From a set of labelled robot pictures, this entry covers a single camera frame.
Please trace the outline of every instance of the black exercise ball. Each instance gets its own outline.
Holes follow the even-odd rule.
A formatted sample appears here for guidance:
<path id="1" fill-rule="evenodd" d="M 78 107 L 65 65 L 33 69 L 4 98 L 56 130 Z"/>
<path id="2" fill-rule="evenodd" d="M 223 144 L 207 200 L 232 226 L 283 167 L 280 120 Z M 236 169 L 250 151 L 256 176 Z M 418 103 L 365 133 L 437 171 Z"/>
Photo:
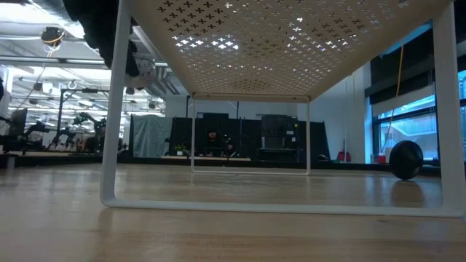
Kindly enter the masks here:
<path id="1" fill-rule="evenodd" d="M 421 147 L 412 141 L 399 142 L 390 153 L 392 173 L 403 180 L 414 178 L 421 170 L 423 162 Z"/>

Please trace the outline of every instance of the overhead beam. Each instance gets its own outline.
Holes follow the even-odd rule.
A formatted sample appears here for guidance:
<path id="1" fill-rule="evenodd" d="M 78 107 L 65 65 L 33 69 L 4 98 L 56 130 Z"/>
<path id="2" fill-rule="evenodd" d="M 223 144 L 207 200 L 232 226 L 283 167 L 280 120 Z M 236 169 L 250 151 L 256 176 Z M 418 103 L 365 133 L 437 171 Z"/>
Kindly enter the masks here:
<path id="1" fill-rule="evenodd" d="M 10 55 L 0 55 L 0 64 L 5 66 L 46 66 L 55 68 L 108 69 L 103 60 L 53 57 L 21 57 Z"/>

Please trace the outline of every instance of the wooden floor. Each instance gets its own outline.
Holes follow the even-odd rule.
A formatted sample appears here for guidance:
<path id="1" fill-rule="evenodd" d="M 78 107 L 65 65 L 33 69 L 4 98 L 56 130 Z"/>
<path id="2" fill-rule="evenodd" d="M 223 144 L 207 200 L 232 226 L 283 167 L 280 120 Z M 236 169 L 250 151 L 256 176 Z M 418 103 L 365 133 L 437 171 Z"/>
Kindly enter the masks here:
<path id="1" fill-rule="evenodd" d="M 105 208 L 100 165 L 0 171 L 0 261 L 466 261 L 460 219 Z M 440 180 L 386 173 L 192 175 L 122 165 L 119 197 L 437 207 Z"/>

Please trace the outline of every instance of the yellow cable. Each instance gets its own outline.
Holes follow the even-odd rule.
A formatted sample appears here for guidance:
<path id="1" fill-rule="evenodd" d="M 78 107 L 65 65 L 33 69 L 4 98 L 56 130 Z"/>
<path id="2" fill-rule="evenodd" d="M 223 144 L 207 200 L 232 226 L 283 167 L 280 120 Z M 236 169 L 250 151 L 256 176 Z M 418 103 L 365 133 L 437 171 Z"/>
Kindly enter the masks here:
<path id="1" fill-rule="evenodd" d="M 61 39 L 63 38 L 63 36 L 65 36 L 65 33 L 62 33 L 61 36 L 58 37 L 57 39 L 53 39 L 53 40 L 50 40 L 50 41 L 44 41 L 44 40 L 42 40 L 42 42 L 47 43 L 47 44 L 51 44 L 51 43 L 53 43 L 53 42 L 57 42 L 57 41 L 61 40 Z"/>
<path id="2" fill-rule="evenodd" d="M 395 101 L 398 98 L 398 95 L 400 94 L 401 67 L 403 65 L 403 53 L 404 53 L 404 50 L 405 50 L 405 42 L 404 42 L 404 39 L 403 39 L 403 40 L 401 40 L 400 67 L 398 68 L 398 82 L 397 82 L 397 87 L 396 87 Z M 384 152 L 385 146 L 387 145 L 388 135 L 390 133 L 390 128 L 392 128 L 393 114 L 395 113 L 395 107 L 396 106 L 393 106 L 393 109 L 392 109 L 392 116 L 390 117 L 390 124 L 388 125 L 388 130 L 387 130 L 387 134 L 385 135 L 385 142 L 384 142 L 384 146 L 381 149 L 381 153 Z"/>

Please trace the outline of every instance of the white metal table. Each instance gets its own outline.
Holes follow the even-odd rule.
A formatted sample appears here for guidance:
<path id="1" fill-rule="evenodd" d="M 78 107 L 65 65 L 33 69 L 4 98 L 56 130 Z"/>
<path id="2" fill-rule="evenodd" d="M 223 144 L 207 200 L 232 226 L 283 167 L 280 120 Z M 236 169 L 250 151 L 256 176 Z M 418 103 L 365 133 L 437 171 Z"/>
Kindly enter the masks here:
<path id="1" fill-rule="evenodd" d="M 452 103 L 459 98 L 451 1 L 120 0 L 119 3 L 100 188 L 100 199 L 105 205 L 447 217 L 465 213 L 466 182 L 459 103 Z M 307 173 L 310 172 L 310 101 L 433 18 L 443 206 L 429 209 L 260 205 L 116 198 L 116 141 L 131 15 L 194 100 L 306 103 Z"/>

